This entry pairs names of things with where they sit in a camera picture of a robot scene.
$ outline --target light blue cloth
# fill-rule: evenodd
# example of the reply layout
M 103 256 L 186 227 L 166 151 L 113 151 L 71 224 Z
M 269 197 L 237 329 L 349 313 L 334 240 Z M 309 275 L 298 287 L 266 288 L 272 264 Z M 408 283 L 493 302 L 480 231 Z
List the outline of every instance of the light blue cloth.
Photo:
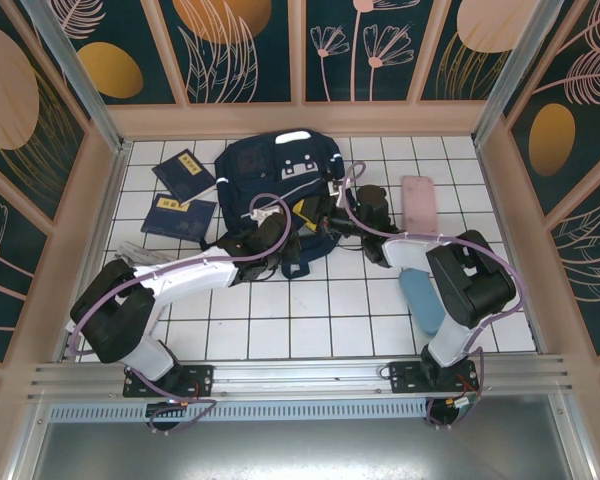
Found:
M 399 281 L 420 329 L 430 336 L 438 333 L 446 312 L 427 272 L 410 268 L 400 274 Z

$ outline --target navy backpack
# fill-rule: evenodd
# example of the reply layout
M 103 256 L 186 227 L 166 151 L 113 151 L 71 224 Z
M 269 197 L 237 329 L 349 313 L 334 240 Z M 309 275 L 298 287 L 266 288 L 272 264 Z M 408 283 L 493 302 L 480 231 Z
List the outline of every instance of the navy backpack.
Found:
M 307 129 L 239 140 L 227 147 L 215 165 L 218 201 L 230 236 L 257 227 L 249 217 L 249 204 L 259 193 L 278 195 L 293 210 L 304 198 L 329 195 L 327 182 L 341 179 L 345 173 L 333 139 Z M 256 207 L 268 204 L 270 199 L 262 199 Z M 300 232 L 301 252 L 297 265 L 281 265 L 283 275 L 289 279 L 308 275 L 309 262 L 327 255 L 340 240 L 304 234 L 301 228 L 305 220 L 296 214 L 293 222 Z

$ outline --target white label on backpack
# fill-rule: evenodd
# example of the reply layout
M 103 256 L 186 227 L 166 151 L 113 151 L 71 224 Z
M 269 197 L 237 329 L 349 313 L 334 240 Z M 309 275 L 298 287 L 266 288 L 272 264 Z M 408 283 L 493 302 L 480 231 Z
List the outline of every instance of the white label on backpack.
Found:
M 306 140 L 307 138 L 311 138 L 311 134 L 309 132 L 305 132 L 303 130 L 299 130 L 297 132 L 285 133 L 282 135 L 278 135 L 276 137 L 276 145 L 281 145 L 283 143 L 295 142 L 296 140 Z

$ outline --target dark teal wallpaper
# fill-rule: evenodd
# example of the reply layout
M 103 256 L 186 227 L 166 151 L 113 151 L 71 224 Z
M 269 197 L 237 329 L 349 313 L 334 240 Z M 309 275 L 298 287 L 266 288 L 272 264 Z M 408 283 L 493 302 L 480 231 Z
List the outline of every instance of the dark teal wallpaper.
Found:
M 562 6 L 560 7 L 560 12 L 558 13 L 558 16 L 556 17 L 556 20 L 551 25 L 551 27 L 549 29 L 549 33 L 547 33 L 547 35 L 545 36 L 544 41 L 542 42 L 542 45 L 538 49 L 538 52 L 536 53 L 535 58 L 529 65 L 529 68 L 527 68 L 527 71 L 525 72 L 523 77 L 520 79 L 518 88 L 516 88 L 516 90 L 513 92 L 513 95 L 511 95 L 509 102 L 507 102 L 507 105 L 504 107 L 505 117 L 509 116 L 509 112 L 511 111 L 513 106 L 518 101 L 518 97 L 520 97 L 522 90 L 524 90 L 524 88 L 527 84 L 527 79 L 531 75 L 531 72 L 533 72 L 536 69 L 536 67 L 538 66 L 538 63 L 544 56 L 544 52 L 547 50 L 547 47 L 553 40 L 553 37 L 555 36 L 556 32 L 560 28 L 560 25 L 562 24 L 562 22 L 564 21 L 564 17 L 566 17 L 567 13 L 569 13 L 569 10 L 571 9 L 572 5 L 573 5 L 573 0 L 564 0 L 564 2 L 562 3 Z
M 0 172 L 53 219 L 83 137 L 0 8 Z
M 511 131 L 545 213 L 600 161 L 600 0 L 589 2 Z
M 47 237 L 0 196 L 0 362 L 4 360 Z
M 600 186 L 552 235 L 591 342 L 600 355 Z
M 535 6 L 452 0 L 422 100 L 486 100 Z
M 191 103 L 291 101 L 287 0 L 160 0 Z
M 406 100 L 431 6 L 307 0 L 306 100 Z
M 50 5 L 107 105 L 175 103 L 140 0 Z
M 62 75 L 62 78 L 64 79 L 64 82 L 67 85 L 67 87 L 69 87 L 69 90 L 71 91 L 71 94 L 73 95 L 73 98 L 75 98 L 76 101 L 78 102 L 78 105 L 80 106 L 80 109 L 82 110 L 82 113 L 84 113 L 85 117 L 87 117 L 88 120 L 91 120 L 91 115 L 89 114 L 89 112 L 87 111 L 87 109 L 85 108 L 85 106 L 83 105 L 82 100 L 80 100 L 80 97 L 78 96 L 78 94 L 74 90 L 73 86 L 71 85 L 71 83 L 69 83 L 67 81 L 66 77 L 64 76 L 64 72 L 62 71 L 62 67 L 56 61 L 55 57 L 51 53 L 51 50 L 49 50 L 49 47 L 47 47 L 47 43 L 44 40 L 42 40 L 42 37 L 38 33 L 38 30 L 34 27 L 33 22 L 31 21 L 31 18 L 29 17 L 29 14 L 27 13 L 27 10 L 22 5 L 22 0 L 15 1 L 15 5 L 20 10 L 20 13 L 22 14 L 22 17 L 25 19 L 25 21 L 29 25 L 29 28 L 31 28 L 31 30 L 33 30 L 34 34 L 36 35 L 36 37 L 38 39 L 38 43 L 44 49 L 45 53 L 47 54 L 47 57 L 49 58 L 49 60 L 51 60 L 51 63 L 53 63 L 53 66 L 56 67 L 56 70 L 58 71 L 58 73 L 60 75 Z

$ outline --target yellow label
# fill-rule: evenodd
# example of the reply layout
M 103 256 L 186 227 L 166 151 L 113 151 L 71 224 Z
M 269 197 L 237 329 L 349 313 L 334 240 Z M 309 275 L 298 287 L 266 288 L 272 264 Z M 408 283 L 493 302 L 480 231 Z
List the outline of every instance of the yellow label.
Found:
M 189 205 L 190 203 L 180 205 L 177 200 L 163 197 L 160 200 L 158 200 L 157 207 L 166 208 L 167 210 L 176 210 L 178 212 L 186 212 L 187 210 L 189 210 Z
M 307 217 L 305 217 L 304 215 L 302 215 L 302 207 L 304 206 L 304 199 L 300 200 L 298 203 L 296 203 L 292 209 L 293 213 L 295 213 L 296 215 L 298 215 L 301 219 L 303 219 L 305 221 L 305 226 L 311 230 L 312 232 L 317 232 L 318 231 L 318 226 L 313 223 L 311 220 L 309 220 Z
M 183 153 L 178 157 L 178 160 L 185 166 L 191 175 L 197 175 L 202 171 L 198 164 L 191 158 L 188 153 Z

